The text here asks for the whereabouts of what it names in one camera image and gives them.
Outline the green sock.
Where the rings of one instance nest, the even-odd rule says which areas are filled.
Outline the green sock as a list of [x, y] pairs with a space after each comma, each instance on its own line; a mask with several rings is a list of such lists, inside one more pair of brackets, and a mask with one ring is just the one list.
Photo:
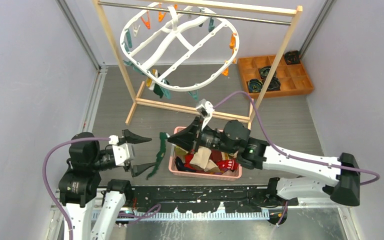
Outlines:
[[[157, 69], [152, 69], [152, 74], [155, 76], [155, 77], [160, 77], [160, 73], [158, 72]], [[167, 85], [170, 85], [170, 83], [166, 80], [166, 79], [163, 79], [163, 82]], [[153, 93], [155, 93], [157, 96], [159, 96], [160, 99], [162, 99], [163, 97], [166, 97], [167, 99], [171, 99], [171, 93], [168, 89], [164, 88], [164, 87], [161, 87], [160, 85], [158, 85], [157, 83], [155, 83], [151, 78], [147, 78], [146, 81], [145, 81], [145, 85], [146, 87], [151, 90]]]
[[166, 132], [160, 132], [159, 133], [159, 141], [160, 141], [159, 151], [156, 154], [155, 165], [153, 166], [152, 171], [146, 176], [146, 180], [149, 180], [150, 178], [152, 178], [154, 175], [157, 174], [157, 172], [160, 168], [160, 165], [161, 165], [161, 163], [165, 157], [165, 154], [167, 152], [167, 140], [169, 137], [170, 137], [170, 135]]

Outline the beige brown block sock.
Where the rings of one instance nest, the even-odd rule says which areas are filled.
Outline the beige brown block sock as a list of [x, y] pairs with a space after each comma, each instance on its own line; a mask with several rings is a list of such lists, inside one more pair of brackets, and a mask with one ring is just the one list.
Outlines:
[[189, 164], [195, 169], [206, 173], [221, 173], [220, 168], [211, 160], [211, 153], [212, 151], [209, 148], [200, 146]]

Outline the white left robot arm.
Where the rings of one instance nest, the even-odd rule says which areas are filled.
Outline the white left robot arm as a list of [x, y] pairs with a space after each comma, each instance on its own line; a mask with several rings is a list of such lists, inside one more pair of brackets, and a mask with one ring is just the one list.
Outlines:
[[128, 207], [134, 199], [129, 180], [112, 179], [104, 191], [101, 211], [92, 224], [93, 208], [102, 180], [100, 173], [122, 167], [133, 177], [154, 166], [154, 163], [132, 165], [135, 158], [134, 145], [152, 141], [149, 137], [132, 133], [128, 129], [121, 136], [111, 135], [105, 139], [109, 145], [100, 148], [102, 137], [91, 132], [76, 134], [69, 142], [68, 169], [58, 183], [59, 202], [68, 219], [68, 240], [108, 240], [122, 207]]

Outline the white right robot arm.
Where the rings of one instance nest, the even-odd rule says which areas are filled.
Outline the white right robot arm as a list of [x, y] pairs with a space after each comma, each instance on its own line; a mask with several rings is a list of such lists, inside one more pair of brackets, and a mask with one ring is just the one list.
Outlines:
[[275, 170], [300, 177], [296, 180], [272, 177], [265, 198], [271, 205], [295, 198], [324, 198], [350, 207], [360, 205], [361, 174], [355, 157], [343, 152], [327, 157], [282, 148], [250, 136], [250, 129], [238, 120], [228, 121], [223, 129], [204, 125], [201, 117], [174, 133], [169, 143], [190, 153], [203, 148], [236, 154], [237, 163], [249, 170]]

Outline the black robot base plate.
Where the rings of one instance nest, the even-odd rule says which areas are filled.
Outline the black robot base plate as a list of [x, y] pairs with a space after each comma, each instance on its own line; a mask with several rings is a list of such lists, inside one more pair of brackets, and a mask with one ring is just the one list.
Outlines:
[[256, 213], [262, 208], [281, 209], [285, 201], [267, 193], [265, 185], [133, 186], [124, 207], [146, 212], [160, 204], [160, 213]]

